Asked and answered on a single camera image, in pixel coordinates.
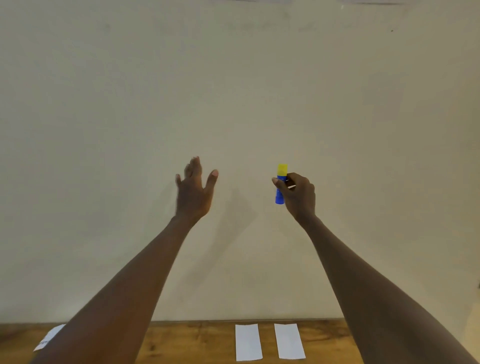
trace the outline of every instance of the hand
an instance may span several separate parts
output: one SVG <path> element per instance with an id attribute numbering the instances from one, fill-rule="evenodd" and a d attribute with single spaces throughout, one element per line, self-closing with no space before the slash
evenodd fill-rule
<path id="1" fill-rule="evenodd" d="M 287 210 L 296 221 L 301 224 L 305 219 L 315 216 L 315 186 L 308 178 L 289 173 L 286 182 L 278 178 L 272 178 L 272 181 L 281 191 Z"/>
<path id="2" fill-rule="evenodd" d="M 175 216 L 186 218 L 194 225 L 210 210 L 218 171 L 213 170 L 210 173 L 205 188 L 202 187 L 202 165 L 199 157 L 191 159 L 185 167 L 184 173 L 185 179 L 183 181 L 179 174 L 175 177 L 179 188 Z"/>

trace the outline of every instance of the forearm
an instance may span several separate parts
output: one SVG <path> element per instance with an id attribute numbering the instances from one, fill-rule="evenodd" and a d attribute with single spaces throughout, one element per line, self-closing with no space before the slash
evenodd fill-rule
<path id="1" fill-rule="evenodd" d="M 32 363 L 133 363 L 168 273 L 191 227 L 190 221 L 173 218 Z"/>
<path id="2" fill-rule="evenodd" d="M 317 217 L 301 225 L 315 246 L 365 364 L 477 363 L 433 316 Z"/>

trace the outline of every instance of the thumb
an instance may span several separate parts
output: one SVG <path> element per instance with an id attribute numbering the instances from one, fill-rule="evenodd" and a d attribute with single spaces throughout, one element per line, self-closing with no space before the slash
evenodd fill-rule
<path id="1" fill-rule="evenodd" d="M 213 188 L 215 187 L 215 183 L 218 179 L 218 171 L 213 170 L 212 173 L 207 178 L 207 183 L 205 185 L 204 191 L 207 194 L 213 194 Z"/>
<path id="2" fill-rule="evenodd" d="M 278 178 L 274 177 L 274 178 L 272 178 L 272 182 L 275 185 L 275 187 L 280 190 L 280 192 L 283 194 L 283 196 L 285 196 L 285 194 L 288 194 L 290 192 L 287 185 L 282 180 L 279 180 Z"/>

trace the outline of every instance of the glue stick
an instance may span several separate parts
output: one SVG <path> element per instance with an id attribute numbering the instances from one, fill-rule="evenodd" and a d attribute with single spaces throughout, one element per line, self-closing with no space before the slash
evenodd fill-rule
<path id="1" fill-rule="evenodd" d="M 288 164 L 279 164 L 278 165 L 278 170 L 277 170 L 277 173 L 276 173 L 277 174 L 276 177 L 279 180 L 282 180 L 283 182 L 285 182 L 287 180 L 287 167 L 288 167 Z M 276 189 L 275 203 L 277 205 L 283 205 L 285 203 L 285 200 L 283 199 L 283 195 L 278 188 Z"/>

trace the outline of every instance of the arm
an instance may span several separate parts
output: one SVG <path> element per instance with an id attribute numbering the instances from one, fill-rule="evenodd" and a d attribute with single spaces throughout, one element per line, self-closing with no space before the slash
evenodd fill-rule
<path id="1" fill-rule="evenodd" d="M 202 187 L 198 157 L 176 176 L 177 211 L 167 227 L 98 292 L 32 364 L 132 364 L 181 244 L 210 209 L 218 171 Z"/>
<path id="2" fill-rule="evenodd" d="M 315 187 L 307 178 L 290 173 L 286 182 L 273 182 L 311 238 L 365 364 L 478 364 L 431 314 L 315 216 Z"/>

